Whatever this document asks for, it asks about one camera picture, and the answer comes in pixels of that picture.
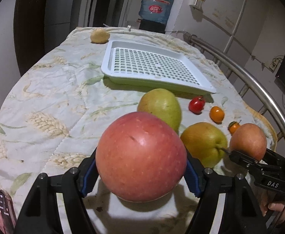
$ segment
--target orange cherry tomato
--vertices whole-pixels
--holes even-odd
[[[214,106],[210,110],[209,116],[213,120],[213,122],[221,123],[225,117],[225,113],[218,106]]]
[[[240,127],[241,125],[236,122],[236,121],[233,121],[229,124],[228,126],[228,130],[229,132],[231,133],[231,135],[233,135],[233,133]]]

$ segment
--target bedsheet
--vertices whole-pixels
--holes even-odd
[[[94,28],[77,28],[67,39],[40,59],[17,82],[0,110],[0,189],[9,192],[16,215],[37,175],[63,174],[90,156],[104,130],[120,116],[136,111],[148,87],[118,85],[105,78],[100,66],[107,44],[93,44]],[[191,94],[174,92],[183,112],[179,132],[197,122],[211,122],[208,112],[218,105],[225,111],[221,129],[230,140],[231,121],[255,123],[273,144],[269,130],[246,109],[243,100],[218,66],[198,49],[170,35],[126,28],[107,28],[112,39],[129,40],[180,52],[216,88],[201,115],[188,110]],[[215,170],[234,175],[243,170],[221,161]],[[57,195],[64,233],[70,233],[61,195]],[[183,233],[198,198],[184,179],[169,195],[149,203],[129,203],[111,194],[100,179],[84,199],[98,233]]]

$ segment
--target water bottle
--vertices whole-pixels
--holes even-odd
[[[139,15],[142,19],[166,25],[174,0],[142,0]]]

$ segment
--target screw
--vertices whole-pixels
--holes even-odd
[[[206,174],[211,174],[211,173],[213,173],[213,170],[212,170],[211,168],[205,168],[205,169],[204,169],[204,172],[205,172]]]
[[[40,173],[39,174],[39,179],[44,179],[46,177],[46,173]]]
[[[243,174],[238,173],[238,174],[237,174],[237,178],[241,180],[241,179],[244,179],[244,176],[243,176]]]
[[[78,171],[79,171],[79,169],[76,168],[76,167],[73,167],[73,168],[70,169],[70,173],[72,173],[72,174],[75,174],[75,173],[77,173]]]

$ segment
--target metal bed frame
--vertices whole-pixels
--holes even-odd
[[[269,111],[280,129],[280,132],[278,133],[278,141],[280,141],[282,138],[285,139],[285,115],[270,93],[264,88],[264,86],[261,85],[260,82],[257,81],[257,79],[255,79],[246,69],[242,68],[239,64],[225,55],[222,51],[198,38],[196,35],[185,31],[176,31],[176,33],[182,33],[184,41],[188,44],[200,47],[201,53],[204,53],[204,51],[210,53],[214,57],[213,61],[215,63],[220,61],[227,66],[227,78],[229,78],[232,73],[235,73],[245,83],[239,92],[239,95],[244,97],[246,92],[251,89],[263,103],[263,106],[260,108],[258,113],[264,115],[266,111]]]

